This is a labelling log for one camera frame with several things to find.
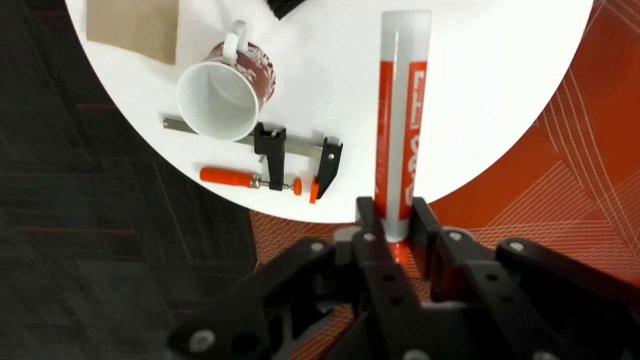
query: orange handle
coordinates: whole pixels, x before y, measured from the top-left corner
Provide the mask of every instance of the orange handle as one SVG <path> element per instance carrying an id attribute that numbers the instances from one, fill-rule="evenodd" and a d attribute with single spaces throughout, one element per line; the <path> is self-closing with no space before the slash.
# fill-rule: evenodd
<path id="1" fill-rule="evenodd" d="M 227 170 L 224 168 L 205 167 L 200 171 L 200 180 L 208 183 L 224 184 L 232 186 L 251 187 L 253 174 Z"/>

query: orange label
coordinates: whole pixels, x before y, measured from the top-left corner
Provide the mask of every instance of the orange label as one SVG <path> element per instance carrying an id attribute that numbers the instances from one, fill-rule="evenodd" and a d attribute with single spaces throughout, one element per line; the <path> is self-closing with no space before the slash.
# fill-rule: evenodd
<path id="1" fill-rule="evenodd" d="M 407 88 L 406 117 L 404 122 L 404 154 L 399 219 L 408 219 L 413 202 L 415 168 L 418 164 L 420 125 L 422 124 L 422 103 L 424 83 L 427 77 L 426 61 L 409 65 L 409 85 Z"/>
<path id="2" fill-rule="evenodd" d="M 380 62 L 380 90 L 378 92 L 378 145 L 376 147 L 376 194 L 374 202 L 380 218 L 387 217 L 387 186 L 389 177 L 389 134 L 391 125 L 391 95 L 394 63 Z"/>

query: black object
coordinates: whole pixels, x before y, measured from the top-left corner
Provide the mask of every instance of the black object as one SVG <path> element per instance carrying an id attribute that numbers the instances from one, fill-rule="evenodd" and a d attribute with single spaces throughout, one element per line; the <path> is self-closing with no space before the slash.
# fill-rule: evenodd
<path id="1" fill-rule="evenodd" d="M 640 289 L 531 241 L 491 250 L 413 202 L 408 242 L 432 304 L 394 262 L 371 198 L 334 244 L 301 240 L 168 338 L 192 359 L 285 359 L 338 304 L 324 359 L 640 359 Z"/>
<path id="2" fill-rule="evenodd" d="M 278 20 L 282 20 L 288 13 L 292 12 L 293 9 L 297 8 L 298 5 L 304 3 L 305 0 L 266 0 L 267 4 L 273 11 L 273 15 L 276 15 Z"/>
<path id="3" fill-rule="evenodd" d="M 269 166 L 269 189 L 282 191 L 284 185 L 284 142 L 287 130 L 276 133 L 265 131 L 264 124 L 259 122 L 253 129 L 253 151 L 267 157 Z"/>
<path id="4" fill-rule="evenodd" d="M 314 184 L 312 184 L 312 188 L 316 188 L 311 192 L 312 202 L 315 202 L 324 195 L 335 179 L 335 176 L 338 174 L 340 158 L 342 157 L 342 146 L 343 144 L 335 145 L 329 143 L 329 140 L 324 138 L 318 175 L 314 179 Z"/>

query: floor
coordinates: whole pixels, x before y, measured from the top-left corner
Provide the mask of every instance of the floor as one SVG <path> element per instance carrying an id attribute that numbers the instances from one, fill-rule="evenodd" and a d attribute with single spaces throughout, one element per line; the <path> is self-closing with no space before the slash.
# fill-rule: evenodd
<path id="1" fill-rule="evenodd" d="M 255 268 L 248 210 L 133 130 L 62 0 L 0 1 L 0 37 L 0 358 L 163 358 Z"/>

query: metal clamp bar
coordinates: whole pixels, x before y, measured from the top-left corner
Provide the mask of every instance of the metal clamp bar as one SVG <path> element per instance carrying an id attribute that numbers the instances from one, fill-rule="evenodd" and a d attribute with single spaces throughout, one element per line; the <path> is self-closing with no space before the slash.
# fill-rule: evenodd
<path id="1" fill-rule="evenodd" d="M 171 129 L 176 131 L 182 131 L 185 133 L 197 134 L 191 129 L 187 123 L 179 117 L 162 117 L 163 127 L 165 129 Z M 237 143 L 243 143 L 245 145 L 253 146 L 253 133 L 245 136 L 244 138 L 236 141 Z M 323 146 L 317 143 L 301 142 L 296 140 L 287 139 L 284 143 L 284 151 L 289 154 L 296 154 L 306 156 L 308 158 L 321 159 Z"/>

